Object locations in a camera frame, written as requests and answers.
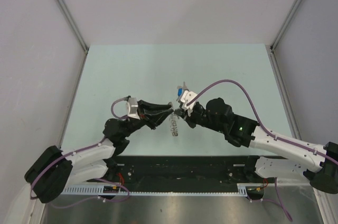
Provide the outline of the metal disc with keyrings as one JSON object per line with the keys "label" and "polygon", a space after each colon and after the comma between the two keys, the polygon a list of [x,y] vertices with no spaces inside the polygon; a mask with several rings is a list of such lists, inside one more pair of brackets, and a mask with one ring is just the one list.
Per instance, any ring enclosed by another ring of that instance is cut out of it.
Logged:
{"label": "metal disc with keyrings", "polygon": [[173,137],[178,137],[179,135],[179,132],[178,132],[178,120],[179,120],[179,117],[172,113],[170,116],[169,116],[169,121],[170,121],[170,131],[171,131],[171,134]]}

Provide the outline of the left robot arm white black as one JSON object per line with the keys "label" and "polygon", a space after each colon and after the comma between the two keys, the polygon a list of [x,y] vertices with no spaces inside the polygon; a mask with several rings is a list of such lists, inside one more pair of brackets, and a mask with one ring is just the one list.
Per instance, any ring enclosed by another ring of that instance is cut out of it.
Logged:
{"label": "left robot arm white black", "polygon": [[172,104],[151,104],[131,96],[114,101],[126,102],[127,113],[113,114],[104,125],[103,138],[92,145],[65,151],[52,145],[44,150],[25,173],[30,185],[30,198],[49,203],[56,199],[69,185],[102,178],[112,181],[117,169],[111,157],[121,154],[130,141],[132,133],[146,126],[155,130],[173,113]]}

